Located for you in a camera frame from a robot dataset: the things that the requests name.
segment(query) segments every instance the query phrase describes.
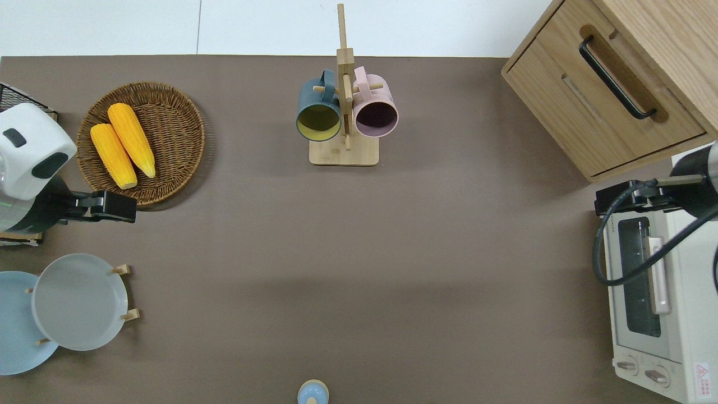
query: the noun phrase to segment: corn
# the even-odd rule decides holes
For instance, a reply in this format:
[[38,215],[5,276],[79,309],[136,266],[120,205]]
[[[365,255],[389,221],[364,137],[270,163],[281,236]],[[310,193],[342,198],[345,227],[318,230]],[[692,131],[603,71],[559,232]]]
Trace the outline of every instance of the corn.
[[132,107],[123,103],[112,104],[107,115],[132,161],[145,175],[154,178],[154,155]]
[[137,175],[130,159],[110,124],[97,124],[90,129],[90,138],[107,168],[108,173],[120,189],[137,185]]

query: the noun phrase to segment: oven door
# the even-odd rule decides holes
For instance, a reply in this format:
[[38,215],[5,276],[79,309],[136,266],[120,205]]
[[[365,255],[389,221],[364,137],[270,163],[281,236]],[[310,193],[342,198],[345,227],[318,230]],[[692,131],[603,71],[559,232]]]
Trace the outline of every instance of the oven door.
[[[605,232],[607,273],[622,277],[643,263],[667,241],[662,212],[624,213],[611,216]],[[671,255],[652,270],[610,289],[613,338],[616,345],[681,363],[674,303]]]

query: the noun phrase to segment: black drawer handle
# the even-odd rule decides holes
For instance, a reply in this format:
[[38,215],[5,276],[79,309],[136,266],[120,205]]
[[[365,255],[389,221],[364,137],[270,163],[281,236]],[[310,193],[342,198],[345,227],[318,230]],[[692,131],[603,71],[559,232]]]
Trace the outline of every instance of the black drawer handle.
[[611,77],[610,74],[606,71],[606,69],[603,68],[603,66],[598,63],[598,60],[591,54],[591,51],[588,50],[588,44],[593,39],[593,35],[589,35],[588,38],[584,40],[584,42],[581,42],[581,46],[579,46],[579,53],[581,56],[586,60],[586,63],[588,63],[589,66],[591,66],[591,69],[593,69],[594,72],[598,75],[598,77],[603,81],[603,83],[608,87],[609,90],[613,93],[616,98],[618,98],[618,101],[626,108],[629,114],[633,116],[636,119],[646,119],[649,116],[656,113],[656,109],[651,109],[648,112],[642,112],[638,107],[633,103],[633,101],[628,98],[628,95],[624,92],[624,90],[619,87],[618,83],[616,83],[613,80],[613,77]]

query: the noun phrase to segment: round woven tray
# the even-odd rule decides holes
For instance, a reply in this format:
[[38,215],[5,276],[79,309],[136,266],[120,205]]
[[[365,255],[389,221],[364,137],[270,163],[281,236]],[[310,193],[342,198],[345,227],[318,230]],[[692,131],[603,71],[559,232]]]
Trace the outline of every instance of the round woven tray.
[[[105,169],[90,138],[95,124],[109,124],[114,103],[132,107],[154,154],[154,178],[135,167],[137,186],[120,189]],[[78,164],[93,190],[110,190],[137,200],[137,206],[163,201],[182,189],[197,171],[205,150],[205,125],[189,97],[162,83],[130,83],[112,90],[88,111],[78,132]]]

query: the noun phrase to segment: warning label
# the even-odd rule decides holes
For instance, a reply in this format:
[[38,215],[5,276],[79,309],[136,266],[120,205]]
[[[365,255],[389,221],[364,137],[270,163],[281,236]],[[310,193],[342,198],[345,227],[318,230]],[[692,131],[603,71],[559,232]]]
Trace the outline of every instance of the warning label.
[[696,363],[696,388],[700,398],[710,398],[711,395],[711,373],[707,363]]

